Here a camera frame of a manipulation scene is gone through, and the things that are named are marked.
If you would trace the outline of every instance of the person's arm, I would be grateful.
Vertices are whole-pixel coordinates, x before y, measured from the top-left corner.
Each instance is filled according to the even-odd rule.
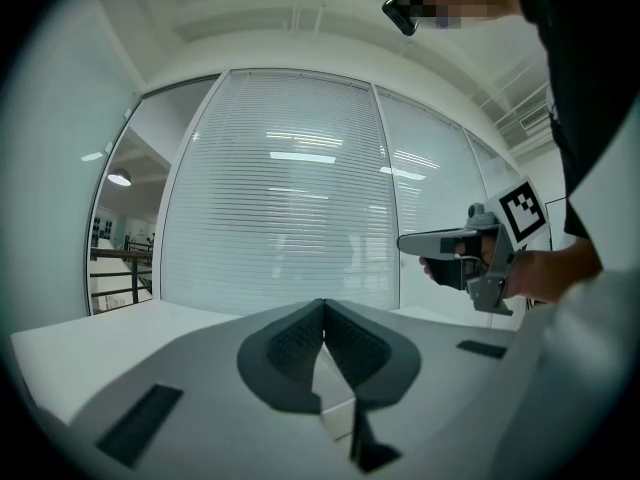
[[[507,280],[508,292],[555,303],[569,287],[592,279],[601,270],[593,244],[584,238],[562,251],[524,251]]]

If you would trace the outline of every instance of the ceiling light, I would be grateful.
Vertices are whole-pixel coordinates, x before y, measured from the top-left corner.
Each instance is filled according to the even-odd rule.
[[[336,161],[334,156],[307,155],[306,153],[283,153],[272,151],[269,153],[274,160],[301,160],[303,162],[318,162],[321,164],[333,164]]]
[[[103,156],[104,155],[100,152],[91,153],[90,155],[83,156],[80,160],[82,160],[83,162],[91,162],[93,160],[97,160],[98,158],[102,158]]]
[[[417,181],[422,181],[423,179],[426,178],[426,176],[423,176],[422,174],[415,174],[413,172],[403,171],[401,169],[395,169],[395,168],[389,168],[389,167],[383,167],[382,169],[380,169],[380,172],[383,172],[385,174],[394,174],[395,176],[402,176],[403,178],[409,178],[410,180],[417,180]]]
[[[131,174],[129,174],[126,170],[122,168],[114,169],[109,176],[109,181],[115,183],[116,185],[120,185],[122,187],[130,187],[131,186]]]

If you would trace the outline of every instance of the black shirt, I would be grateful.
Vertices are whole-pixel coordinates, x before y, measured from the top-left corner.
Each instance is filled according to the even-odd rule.
[[[567,190],[565,232],[587,238],[569,196],[589,173],[640,89],[637,0],[520,0],[548,53],[552,119]]]

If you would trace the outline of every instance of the person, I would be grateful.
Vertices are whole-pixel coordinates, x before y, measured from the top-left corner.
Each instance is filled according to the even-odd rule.
[[[602,269],[598,254],[569,196],[614,138],[640,88],[634,34],[635,0],[432,0],[451,18],[495,19],[521,15],[536,25],[547,51],[553,137],[560,150],[567,192],[565,232],[577,241],[562,251],[523,251],[507,280],[505,297],[557,302],[573,284]],[[486,238],[490,263],[495,241]],[[456,250],[464,254],[460,244]],[[428,262],[420,259],[427,275]]]

